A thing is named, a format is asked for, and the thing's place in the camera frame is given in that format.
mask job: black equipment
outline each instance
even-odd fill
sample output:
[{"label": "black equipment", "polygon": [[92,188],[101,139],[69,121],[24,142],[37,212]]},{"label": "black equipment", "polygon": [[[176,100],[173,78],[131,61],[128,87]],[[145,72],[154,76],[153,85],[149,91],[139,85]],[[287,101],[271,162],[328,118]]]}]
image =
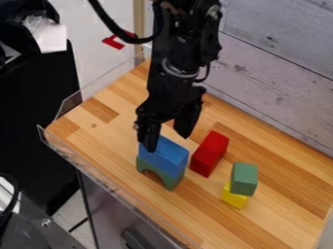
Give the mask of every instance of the black equipment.
[{"label": "black equipment", "polygon": [[59,22],[48,0],[0,0],[1,171],[52,215],[79,186],[74,167],[41,143],[36,125],[49,125],[79,82],[70,42],[66,51],[41,53],[23,25],[31,16]]},{"label": "black equipment", "polygon": [[[162,123],[174,120],[173,128],[188,138],[201,113],[205,88],[195,87],[209,75],[210,62],[222,49],[218,40],[222,5],[218,0],[156,0],[154,34],[130,37],[107,16],[97,0],[89,0],[107,27],[132,44],[153,42],[148,79],[149,97],[137,109],[137,139],[155,152]],[[206,75],[198,79],[200,68]]]},{"label": "black equipment", "polygon": [[[27,198],[14,177],[2,172],[0,177],[14,188],[12,195],[0,184],[0,191],[12,196],[7,207],[0,211],[1,249],[85,248]],[[19,213],[14,212],[16,204],[19,205]]]}]

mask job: white wall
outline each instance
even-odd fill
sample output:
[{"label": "white wall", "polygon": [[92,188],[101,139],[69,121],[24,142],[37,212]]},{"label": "white wall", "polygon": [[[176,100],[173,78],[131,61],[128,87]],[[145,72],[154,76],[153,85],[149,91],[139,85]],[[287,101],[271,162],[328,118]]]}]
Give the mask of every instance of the white wall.
[{"label": "white wall", "polygon": [[[81,87],[133,56],[131,45],[118,51],[101,42],[112,33],[99,20],[87,0],[50,2],[59,12],[61,22],[67,26]],[[110,17],[126,30],[133,31],[132,0],[107,0],[100,3]]]}]

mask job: green block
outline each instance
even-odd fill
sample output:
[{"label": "green block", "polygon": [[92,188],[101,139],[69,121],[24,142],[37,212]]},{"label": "green block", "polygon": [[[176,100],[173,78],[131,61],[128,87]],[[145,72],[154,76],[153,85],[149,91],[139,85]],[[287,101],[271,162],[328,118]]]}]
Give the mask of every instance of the green block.
[{"label": "green block", "polygon": [[180,183],[184,177],[184,171],[181,172],[181,174],[179,174],[177,177],[171,177],[167,175],[165,172],[161,171],[158,167],[147,162],[146,160],[141,159],[140,157],[136,158],[136,169],[141,173],[145,170],[150,170],[155,172],[158,176],[161,177],[161,179],[165,184],[166,189],[169,191],[174,190],[175,187],[177,187],[178,183]]},{"label": "green block", "polygon": [[232,194],[253,196],[258,186],[258,167],[254,164],[235,162],[231,177]]}]

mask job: clear acrylic panel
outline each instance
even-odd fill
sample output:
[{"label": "clear acrylic panel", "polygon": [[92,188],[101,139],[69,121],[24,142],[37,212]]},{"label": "clear acrylic panel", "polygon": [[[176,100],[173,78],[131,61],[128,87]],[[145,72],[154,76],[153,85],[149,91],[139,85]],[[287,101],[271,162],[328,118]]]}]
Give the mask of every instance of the clear acrylic panel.
[{"label": "clear acrylic panel", "polygon": [[[88,84],[86,87],[64,99],[61,103],[59,111],[57,112],[55,121],[69,111],[73,110],[83,101],[92,97],[95,93],[106,88],[130,70],[134,69],[136,65],[145,60],[145,54],[147,53],[138,54],[137,56],[125,61],[118,67],[110,70],[92,83]],[[110,195],[114,196],[128,209],[135,212],[155,229],[161,231],[164,235],[175,241],[181,248],[201,248],[195,240],[175,227],[164,217],[139,200],[136,196],[116,184],[113,179],[108,178],[105,174],[100,172],[78,152],[67,146],[64,141],[56,136],[56,134],[49,132],[45,127],[41,127],[40,125],[37,125],[37,129],[43,143],[95,181],[96,184],[107,191]]]}]

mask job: wood plank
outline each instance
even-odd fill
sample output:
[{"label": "wood plank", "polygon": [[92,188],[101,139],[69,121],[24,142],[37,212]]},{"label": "wood plank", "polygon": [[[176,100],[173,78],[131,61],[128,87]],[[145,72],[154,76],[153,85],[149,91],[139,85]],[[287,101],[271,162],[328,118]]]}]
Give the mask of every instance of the wood plank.
[{"label": "wood plank", "polygon": [[118,113],[93,97],[82,103],[81,107],[85,108],[88,112],[94,114],[105,123],[109,123],[118,116]]},{"label": "wood plank", "polygon": [[208,90],[333,157],[333,81],[220,34]]},{"label": "wood plank", "polygon": [[333,79],[332,0],[233,0],[224,31]]},{"label": "wood plank", "polygon": [[[162,129],[191,154],[212,129],[230,137],[228,152],[211,176],[186,169],[184,180],[169,192],[136,171],[132,122],[137,104],[147,96],[142,75],[147,67],[93,96],[117,117],[107,123],[85,104],[78,106],[64,116],[76,128],[55,121],[47,129],[49,141],[190,248],[312,248],[333,203],[333,160],[212,95],[204,96],[190,139],[177,135],[171,123]],[[257,193],[242,211],[220,200],[235,160],[257,163],[260,172]]]}]

